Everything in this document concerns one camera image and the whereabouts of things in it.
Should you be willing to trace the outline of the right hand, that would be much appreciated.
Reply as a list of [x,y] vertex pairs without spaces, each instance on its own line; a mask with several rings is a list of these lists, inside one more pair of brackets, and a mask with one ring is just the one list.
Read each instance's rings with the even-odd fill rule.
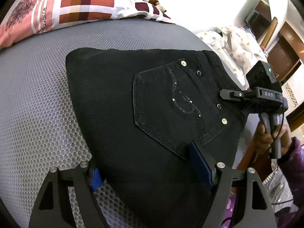
[[292,144],[291,130],[287,123],[277,126],[272,135],[265,132],[265,126],[259,123],[253,136],[253,148],[257,154],[263,154],[271,146],[274,139],[281,142],[281,155],[285,155]]

